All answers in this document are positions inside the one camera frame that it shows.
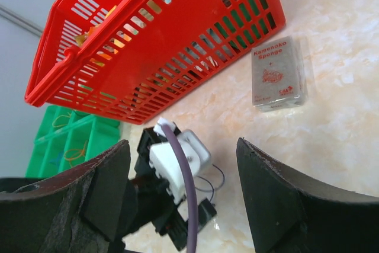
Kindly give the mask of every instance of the gray wall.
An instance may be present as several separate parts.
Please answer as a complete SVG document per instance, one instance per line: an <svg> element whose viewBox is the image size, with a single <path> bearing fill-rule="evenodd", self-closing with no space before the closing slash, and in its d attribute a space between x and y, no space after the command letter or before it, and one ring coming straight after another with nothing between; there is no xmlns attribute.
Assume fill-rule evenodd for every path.
<svg viewBox="0 0 379 253"><path fill-rule="evenodd" d="M24 102L39 38L0 17L0 177L23 177L46 106Z"/></svg>

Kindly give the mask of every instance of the yellow object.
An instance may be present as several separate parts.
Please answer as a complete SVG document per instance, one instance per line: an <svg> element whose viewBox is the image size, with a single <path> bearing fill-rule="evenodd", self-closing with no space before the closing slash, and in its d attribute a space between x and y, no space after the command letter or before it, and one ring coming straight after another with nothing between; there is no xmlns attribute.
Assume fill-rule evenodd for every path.
<svg viewBox="0 0 379 253"><path fill-rule="evenodd" d="M67 150L65 152L65 154L64 154L63 157L64 157L65 160L67 160L69 162L71 168L73 167L73 165L71 163L72 161L77 160L77 159L79 159L81 157L85 157L87 143L88 143L88 140L84 143L82 149L72 148L72 149L69 149L69 150ZM71 157L67 157L68 153L70 153L70 152L74 152L74 153L72 154Z"/></svg>
<svg viewBox="0 0 379 253"><path fill-rule="evenodd" d="M105 16L105 19L107 19L108 16L112 14L112 12L116 9L116 7L117 7L117 5L113 6L113 8L109 10L109 12Z"/></svg>
<svg viewBox="0 0 379 253"><path fill-rule="evenodd" d="M57 122L57 120L61 117L66 117L66 118L71 118L71 113L67 113L67 115L60 115L58 117L55 118L55 120L52 122L52 126L53 127L64 127L64 126L67 126L67 124L59 124L58 126L55 125L55 122Z"/></svg>

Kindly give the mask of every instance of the sponge package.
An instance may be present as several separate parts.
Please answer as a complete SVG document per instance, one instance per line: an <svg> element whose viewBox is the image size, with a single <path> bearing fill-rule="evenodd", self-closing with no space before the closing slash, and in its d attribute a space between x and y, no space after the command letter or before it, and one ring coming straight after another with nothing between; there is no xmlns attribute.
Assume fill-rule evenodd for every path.
<svg viewBox="0 0 379 253"><path fill-rule="evenodd" d="M292 37L252 50L253 105L261 111L291 108L305 100L304 66Z"/></svg>

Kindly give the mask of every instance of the basket handle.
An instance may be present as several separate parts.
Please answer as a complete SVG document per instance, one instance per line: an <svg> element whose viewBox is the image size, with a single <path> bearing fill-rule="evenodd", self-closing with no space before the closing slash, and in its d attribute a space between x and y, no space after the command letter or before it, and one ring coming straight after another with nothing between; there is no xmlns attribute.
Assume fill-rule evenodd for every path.
<svg viewBox="0 0 379 253"><path fill-rule="evenodd" d="M66 58L56 63L47 75L33 89L25 94L25 101L29 104L41 107L62 83L72 76L73 66L71 63L76 57L75 47L65 50Z"/></svg>
<svg viewBox="0 0 379 253"><path fill-rule="evenodd" d="M32 68L31 68L31 76L30 76L30 79L29 79L29 83L28 83L28 86L27 86L26 93L25 93L25 100L26 100L26 102L28 102L29 104L32 104L32 105L33 105L32 101L35 101L34 97L36 97L35 91L40 86L40 84L37 82L38 67L39 67L39 64L40 64L40 61L41 61L41 57L42 57L42 54L43 54L43 50L45 48L46 41L47 41L47 38L48 38L48 35L49 35L48 31L50 31L52 29L54 14L56 13L58 5L62 1L63 0L55 0L54 4L53 4L53 6L52 6L52 8L50 10L49 17L47 19L44 32L42 33L42 37L41 37L40 43L38 44L36 57L34 58L34 62L33 62ZM73 57L74 57L74 55L68 54L68 58L66 58L65 60L63 60L60 63L56 64L51 69L51 71L48 73L48 75L50 75L52 73L54 75L57 74L57 72L60 71L66 64L68 64L68 62L70 62ZM51 78L48 78L47 81L51 81L52 79L55 79L55 77L52 76Z"/></svg>

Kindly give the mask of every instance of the beige marble surface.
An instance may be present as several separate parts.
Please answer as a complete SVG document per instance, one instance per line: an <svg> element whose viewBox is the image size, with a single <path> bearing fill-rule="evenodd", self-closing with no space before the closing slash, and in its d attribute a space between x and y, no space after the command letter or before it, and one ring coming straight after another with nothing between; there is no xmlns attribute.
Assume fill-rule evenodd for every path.
<svg viewBox="0 0 379 253"><path fill-rule="evenodd" d="M281 1L287 27L275 39L301 40L309 89L304 106L255 110L245 56L162 114L195 131L226 173L216 195L218 216L199 234L199 253L254 252L236 165L238 137L321 181L379 196L379 0ZM132 126L130 134L125 127L133 161L143 127ZM219 179L213 172L206 177ZM125 241L136 251L176 252L152 226Z"/></svg>

